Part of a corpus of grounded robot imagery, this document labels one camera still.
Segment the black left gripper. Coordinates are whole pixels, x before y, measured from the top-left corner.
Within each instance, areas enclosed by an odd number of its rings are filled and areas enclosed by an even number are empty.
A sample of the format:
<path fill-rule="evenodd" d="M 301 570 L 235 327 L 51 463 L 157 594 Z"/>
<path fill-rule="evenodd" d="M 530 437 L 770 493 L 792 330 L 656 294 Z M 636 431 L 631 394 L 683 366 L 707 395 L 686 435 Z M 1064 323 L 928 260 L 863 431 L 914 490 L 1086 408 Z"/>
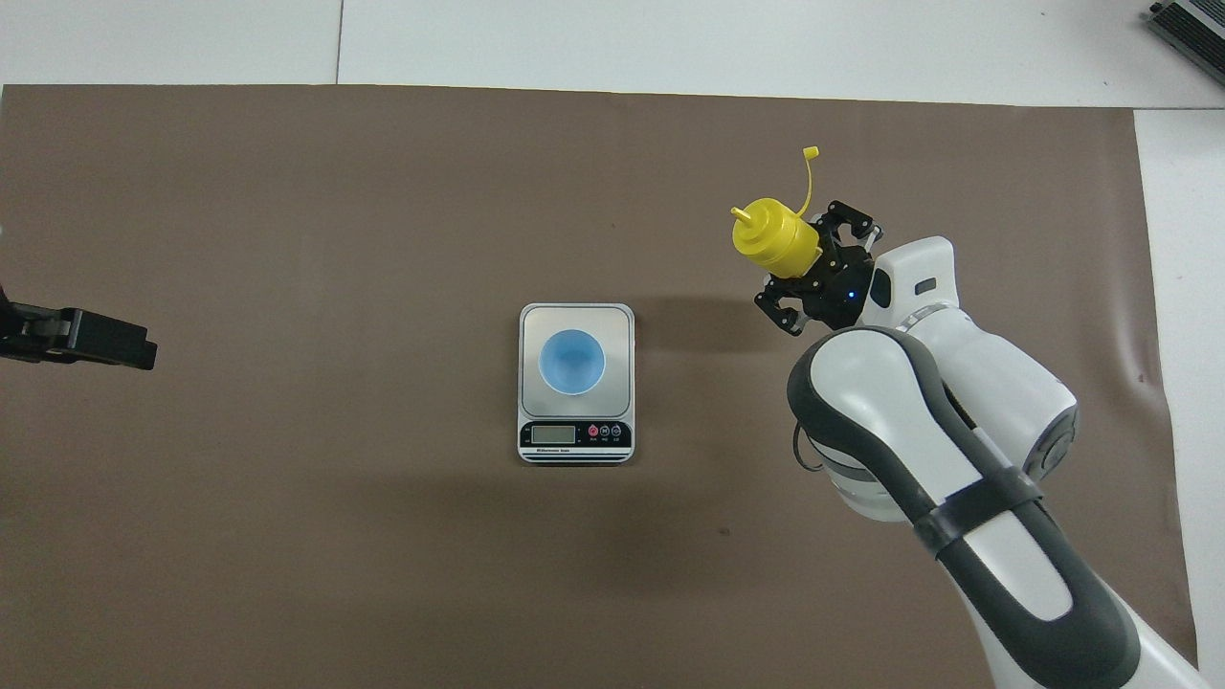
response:
<path fill-rule="evenodd" d="M 22 362 L 62 362 L 58 352 L 100 365 L 152 370 L 158 346 L 148 329 L 78 308 L 39 308 L 12 302 L 1 288 L 1 357 Z"/>

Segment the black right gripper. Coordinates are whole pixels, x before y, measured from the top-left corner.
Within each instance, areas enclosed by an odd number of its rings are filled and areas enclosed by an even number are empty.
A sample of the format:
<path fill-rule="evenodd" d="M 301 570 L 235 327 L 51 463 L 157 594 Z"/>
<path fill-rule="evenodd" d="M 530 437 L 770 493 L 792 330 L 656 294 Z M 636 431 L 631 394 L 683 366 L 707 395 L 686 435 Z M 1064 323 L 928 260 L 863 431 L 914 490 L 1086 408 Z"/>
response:
<path fill-rule="evenodd" d="M 871 253 L 883 235 L 871 215 L 839 200 L 818 215 L 815 230 L 824 249 L 817 242 L 801 245 L 801 278 L 768 273 L 755 295 L 757 309 L 796 340 L 813 320 L 832 330 L 858 322 L 873 275 Z"/>

